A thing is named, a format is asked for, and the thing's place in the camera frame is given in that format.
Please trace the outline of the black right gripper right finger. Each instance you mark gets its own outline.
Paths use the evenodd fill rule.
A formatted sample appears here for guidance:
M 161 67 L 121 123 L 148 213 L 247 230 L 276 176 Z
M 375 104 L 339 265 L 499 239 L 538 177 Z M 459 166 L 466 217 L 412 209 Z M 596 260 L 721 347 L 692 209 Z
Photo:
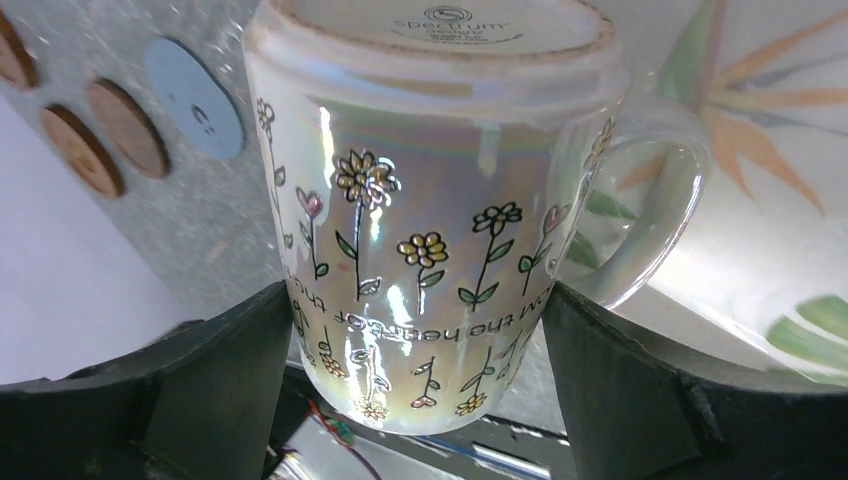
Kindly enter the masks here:
M 843 479 L 847 391 L 635 325 L 563 284 L 542 315 L 581 479 Z

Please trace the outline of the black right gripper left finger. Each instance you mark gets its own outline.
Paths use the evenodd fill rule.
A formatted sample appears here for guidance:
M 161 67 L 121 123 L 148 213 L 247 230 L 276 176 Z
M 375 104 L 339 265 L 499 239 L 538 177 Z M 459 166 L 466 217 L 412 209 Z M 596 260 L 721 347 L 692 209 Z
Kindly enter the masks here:
M 272 284 L 63 379 L 1 389 L 5 479 L 259 479 L 291 334 Z

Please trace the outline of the dark brown wooden coaster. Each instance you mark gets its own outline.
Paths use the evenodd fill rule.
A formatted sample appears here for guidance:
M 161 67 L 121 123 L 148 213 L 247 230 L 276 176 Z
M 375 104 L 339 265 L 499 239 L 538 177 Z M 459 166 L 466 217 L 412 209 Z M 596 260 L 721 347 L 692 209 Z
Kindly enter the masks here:
M 164 141 L 127 91 L 100 77 L 88 83 L 85 95 L 104 132 L 138 172 L 151 179 L 162 179 L 169 173 Z

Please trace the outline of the white mug orange inside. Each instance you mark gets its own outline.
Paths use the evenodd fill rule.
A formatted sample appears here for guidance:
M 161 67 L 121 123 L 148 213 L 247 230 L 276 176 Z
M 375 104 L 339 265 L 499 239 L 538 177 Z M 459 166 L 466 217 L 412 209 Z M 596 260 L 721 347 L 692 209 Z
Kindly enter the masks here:
M 612 308 L 675 246 L 712 159 L 689 111 L 630 93 L 613 23 L 582 1 L 263 1 L 243 48 L 302 364 L 385 433 L 501 400 L 603 162 L 673 156 L 574 282 Z

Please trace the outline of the floral leaf print tray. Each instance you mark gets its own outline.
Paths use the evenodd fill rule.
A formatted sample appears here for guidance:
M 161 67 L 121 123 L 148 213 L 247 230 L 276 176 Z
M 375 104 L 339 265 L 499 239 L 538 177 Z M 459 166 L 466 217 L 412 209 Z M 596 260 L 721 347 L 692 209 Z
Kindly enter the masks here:
M 819 388 L 847 386 L 847 5 L 602 1 L 634 90 L 689 108 L 714 165 L 686 232 L 622 307 L 653 328 Z

